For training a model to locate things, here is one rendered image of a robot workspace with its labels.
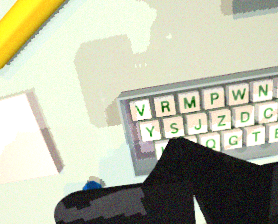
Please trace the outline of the blue stylus with grey tip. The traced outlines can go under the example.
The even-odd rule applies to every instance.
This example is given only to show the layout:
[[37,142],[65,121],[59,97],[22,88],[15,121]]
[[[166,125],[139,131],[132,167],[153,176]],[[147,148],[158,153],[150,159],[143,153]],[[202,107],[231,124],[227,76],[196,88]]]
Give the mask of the blue stylus with grey tip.
[[91,181],[91,182],[87,183],[82,190],[84,190],[84,189],[92,189],[92,188],[93,189],[99,189],[99,188],[102,188],[102,186],[101,186],[101,184],[99,184],[99,183],[97,183],[95,181]]

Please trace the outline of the grey keyboard with white letter keys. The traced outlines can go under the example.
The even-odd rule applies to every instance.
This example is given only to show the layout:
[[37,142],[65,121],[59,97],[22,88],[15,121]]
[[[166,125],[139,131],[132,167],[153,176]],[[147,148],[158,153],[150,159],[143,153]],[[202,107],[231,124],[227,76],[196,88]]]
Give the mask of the grey keyboard with white letter keys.
[[170,139],[249,162],[278,158],[278,66],[123,91],[117,98],[133,179]]

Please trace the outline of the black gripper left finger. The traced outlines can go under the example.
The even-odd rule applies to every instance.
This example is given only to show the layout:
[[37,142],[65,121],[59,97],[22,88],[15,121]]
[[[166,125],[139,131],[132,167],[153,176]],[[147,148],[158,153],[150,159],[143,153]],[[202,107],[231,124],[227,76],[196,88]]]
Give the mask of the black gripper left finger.
[[84,189],[54,208],[56,224],[196,224],[193,182],[180,143],[167,143],[142,183]]

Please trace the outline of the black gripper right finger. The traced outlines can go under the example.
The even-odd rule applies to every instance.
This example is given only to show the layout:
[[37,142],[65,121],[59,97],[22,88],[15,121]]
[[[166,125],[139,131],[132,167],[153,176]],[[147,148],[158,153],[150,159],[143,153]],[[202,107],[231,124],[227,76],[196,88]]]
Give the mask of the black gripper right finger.
[[177,141],[206,224],[278,224],[278,161],[258,165],[184,137]]

